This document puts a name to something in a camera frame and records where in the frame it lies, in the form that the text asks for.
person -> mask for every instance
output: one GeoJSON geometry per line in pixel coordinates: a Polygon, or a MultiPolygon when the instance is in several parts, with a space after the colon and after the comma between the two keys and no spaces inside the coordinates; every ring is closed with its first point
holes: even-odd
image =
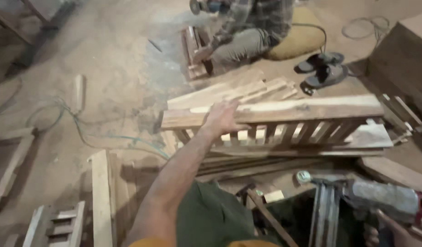
{"type": "Polygon", "coordinates": [[[222,27],[195,53],[193,63],[237,64],[258,57],[287,36],[293,8],[294,0],[234,0],[222,27]]]}
{"type": "MultiPolygon", "coordinates": [[[[194,180],[199,165],[215,139],[249,129],[237,124],[238,102],[214,104],[197,134],[166,163],[154,180],[137,212],[124,247],[277,247],[278,241],[254,233],[252,212],[233,194],[217,186],[194,180]]],[[[392,226],[395,247],[416,245],[394,221],[383,213],[381,220],[392,226]]],[[[373,247],[378,232],[369,228],[367,244],[373,247]]]]}

orange shirt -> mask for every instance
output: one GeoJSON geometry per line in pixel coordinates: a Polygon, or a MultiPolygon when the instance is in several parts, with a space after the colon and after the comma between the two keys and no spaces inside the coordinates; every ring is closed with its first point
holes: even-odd
{"type": "MultiPolygon", "coordinates": [[[[129,247],[166,247],[167,241],[159,238],[144,238],[132,243],[129,247]]],[[[278,247],[276,244],[262,240],[234,241],[228,247],[278,247]]]]}

wooden railing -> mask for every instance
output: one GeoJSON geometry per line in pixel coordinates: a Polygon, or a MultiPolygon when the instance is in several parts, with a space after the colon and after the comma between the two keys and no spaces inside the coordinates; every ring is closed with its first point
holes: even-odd
{"type": "MultiPolygon", "coordinates": [[[[161,128],[174,131],[186,144],[201,127],[208,111],[208,107],[165,111],[161,128]]],[[[250,125],[251,129],[223,135],[214,147],[347,146],[353,142],[354,132],[371,134],[367,119],[381,118],[383,113],[383,107],[372,94],[240,105],[235,120],[250,125]]],[[[383,126],[375,124],[371,128],[387,137],[383,126]]]]}

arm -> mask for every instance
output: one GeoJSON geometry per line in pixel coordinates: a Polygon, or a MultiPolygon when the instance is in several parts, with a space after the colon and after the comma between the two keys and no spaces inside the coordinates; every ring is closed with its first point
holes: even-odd
{"type": "Polygon", "coordinates": [[[247,127],[235,123],[233,115],[237,106],[237,101],[213,105],[197,135],[174,154],[156,177],[139,207],[125,244],[155,237],[168,241],[172,247],[176,246],[177,210],[191,187],[199,165],[217,137],[247,127]]]}
{"type": "Polygon", "coordinates": [[[234,28],[246,22],[253,6],[253,0],[235,0],[226,15],[226,21],[219,31],[214,34],[212,41],[195,52],[193,63],[197,64],[209,58],[222,43],[232,39],[234,28]]]}

green pants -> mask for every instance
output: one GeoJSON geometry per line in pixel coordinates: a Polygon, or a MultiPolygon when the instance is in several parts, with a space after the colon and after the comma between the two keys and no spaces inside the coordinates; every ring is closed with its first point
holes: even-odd
{"type": "Polygon", "coordinates": [[[256,58],[272,48],[273,40],[259,28],[235,33],[231,42],[217,48],[211,55],[213,64],[239,64],[256,58]]]}
{"type": "Polygon", "coordinates": [[[215,185],[194,182],[178,209],[177,246],[225,247],[258,239],[252,212],[215,185]]]}

